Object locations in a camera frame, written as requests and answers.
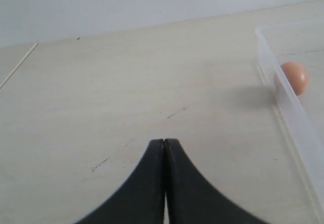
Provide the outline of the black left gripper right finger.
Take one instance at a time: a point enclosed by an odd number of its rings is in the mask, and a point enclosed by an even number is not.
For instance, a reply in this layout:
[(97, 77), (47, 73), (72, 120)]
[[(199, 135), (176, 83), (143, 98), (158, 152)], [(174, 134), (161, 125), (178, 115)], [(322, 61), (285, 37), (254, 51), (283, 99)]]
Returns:
[(264, 223), (214, 188), (179, 140), (165, 139), (165, 191), (170, 223)]

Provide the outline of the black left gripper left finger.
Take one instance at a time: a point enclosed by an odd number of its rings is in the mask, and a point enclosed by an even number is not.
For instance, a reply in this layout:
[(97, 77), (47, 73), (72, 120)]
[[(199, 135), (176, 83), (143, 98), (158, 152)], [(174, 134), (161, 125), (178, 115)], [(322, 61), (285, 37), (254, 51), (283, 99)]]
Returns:
[(164, 141), (158, 139), (121, 187), (78, 223), (163, 223), (164, 210)]

